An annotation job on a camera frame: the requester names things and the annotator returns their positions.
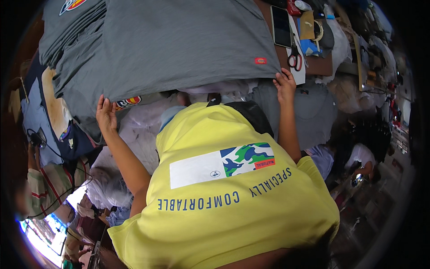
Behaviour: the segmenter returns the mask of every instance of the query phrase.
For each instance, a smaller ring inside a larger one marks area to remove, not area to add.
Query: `table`
[[[272,33],[272,17],[270,15],[270,4],[263,2],[262,0],[254,0],[257,4],[261,13],[263,14],[264,20],[269,26],[270,34]],[[297,27],[297,18],[294,17],[294,22]],[[285,47],[275,45],[276,54],[278,55],[279,63],[281,67],[286,69],[290,69],[288,66],[288,54]],[[321,75],[321,76],[331,76],[333,75],[333,62],[332,62],[332,53],[330,52],[327,57],[318,57],[318,56],[307,56],[306,60],[309,64],[309,67],[306,67],[306,75]]]

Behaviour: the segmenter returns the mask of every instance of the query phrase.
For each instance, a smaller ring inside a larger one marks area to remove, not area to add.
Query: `stack of gray t-shirts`
[[[277,89],[272,80],[260,79],[258,86],[246,100],[254,100],[267,116],[277,140],[280,107]],[[294,96],[294,113],[300,150],[325,144],[330,139],[332,125],[338,116],[336,97],[325,84],[306,80],[299,85]]]
[[[101,94],[113,102],[137,96],[139,104],[148,104],[158,92],[273,78],[280,71],[268,26],[253,1],[107,1],[103,26],[91,30],[97,25],[66,47],[53,80],[55,96],[65,99],[96,143],[103,142],[95,121]],[[126,112],[118,114],[119,121]]]
[[[51,0],[46,3],[42,17],[45,29],[39,41],[40,63],[55,68],[64,48],[73,44],[88,25],[103,20],[105,14],[105,0],[81,3]]]

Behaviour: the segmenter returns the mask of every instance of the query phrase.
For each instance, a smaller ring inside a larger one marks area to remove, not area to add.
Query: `logo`
[[[142,98],[140,96],[136,96],[130,99],[125,99],[117,102],[117,111],[130,108],[134,105],[137,105],[142,101]]]
[[[252,143],[220,150],[226,177],[275,165],[275,156],[268,143]]]
[[[271,165],[275,165],[275,159],[270,159],[270,160],[264,160],[264,161],[259,161],[254,163],[255,169],[261,169],[261,168],[265,168]]]
[[[82,5],[86,0],[66,0],[64,5],[61,7],[60,14],[61,16],[66,11],[71,11],[80,5]]]
[[[265,65],[267,64],[266,58],[255,58],[256,65]]]
[[[217,170],[211,172],[211,177],[219,177],[219,175],[221,175],[221,173]]]

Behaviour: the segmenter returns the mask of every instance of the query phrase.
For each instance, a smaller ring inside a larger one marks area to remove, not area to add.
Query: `red scissors handle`
[[[297,53],[297,55],[294,55],[293,53],[288,57],[288,66],[291,68],[294,68],[296,71],[301,70],[301,66],[303,64],[303,58],[301,57],[300,53]]]

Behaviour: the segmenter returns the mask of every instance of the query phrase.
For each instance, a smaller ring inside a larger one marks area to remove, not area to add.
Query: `striped cloth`
[[[79,188],[87,179],[89,164],[86,157],[78,159],[75,170],[75,189]],[[32,194],[32,219],[43,219],[59,208],[72,192],[72,175],[61,164],[48,164],[40,169],[28,169],[28,183]]]

